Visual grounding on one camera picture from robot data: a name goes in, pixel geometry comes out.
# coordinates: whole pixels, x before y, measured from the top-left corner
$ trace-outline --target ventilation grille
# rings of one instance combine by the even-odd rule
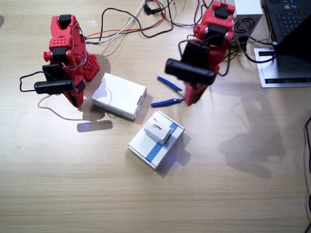
[[[235,24],[236,33],[247,33],[251,32],[256,22],[252,18],[243,18]]]

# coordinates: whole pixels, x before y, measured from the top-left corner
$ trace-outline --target power supply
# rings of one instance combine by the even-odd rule
[[[235,5],[234,38],[250,37],[262,17],[260,0],[226,0]]]

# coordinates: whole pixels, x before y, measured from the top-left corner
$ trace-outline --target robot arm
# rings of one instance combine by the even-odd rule
[[[73,106],[80,108],[86,81],[91,81],[99,71],[95,55],[89,55],[81,28],[75,16],[54,16],[51,22],[52,39],[49,51],[43,53],[43,66],[47,81],[37,82],[38,94],[63,93]]]
[[[195,39],[187,43],[181,61],[168,59],[165,72],[183,80],[186,84],[187,106],[197,103],[206,89],[212,85],[233,40],[235,7],[214,2],[207,9],[201,25],[195,28]]]

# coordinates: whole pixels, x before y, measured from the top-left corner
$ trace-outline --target box with blue stripe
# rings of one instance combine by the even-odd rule
[[[165,155],[181,137],[185,131],[185,128],[159,110],[148,119],[148,122],[152,123],[154,119],[156,119],[160,125],[172,128],[169,138],[165,144],[162,145],[149,137],[143,127],[128,144],[128,148],[149,167],[156,170]]]

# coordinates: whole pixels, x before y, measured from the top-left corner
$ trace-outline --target blue stripe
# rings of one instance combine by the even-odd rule
[[[170,126],[173,130],[171,131],[171,134],[169,136],[169,138],[167,139],[167,141],[170,139],[171,135],[175,132],[175,130],[178,128],[178,125],[176,125],[175,123],[172,123]],[[160,143],[157,143],[155,145],[155,147],[153,147],[153,149],[149,152],[149,154],[147,155],[146,159],[151,163],[153,161],[153,159],[156,157],[156,155],[160,152],[160,150],[163,148],[163,145],[161,145]]]

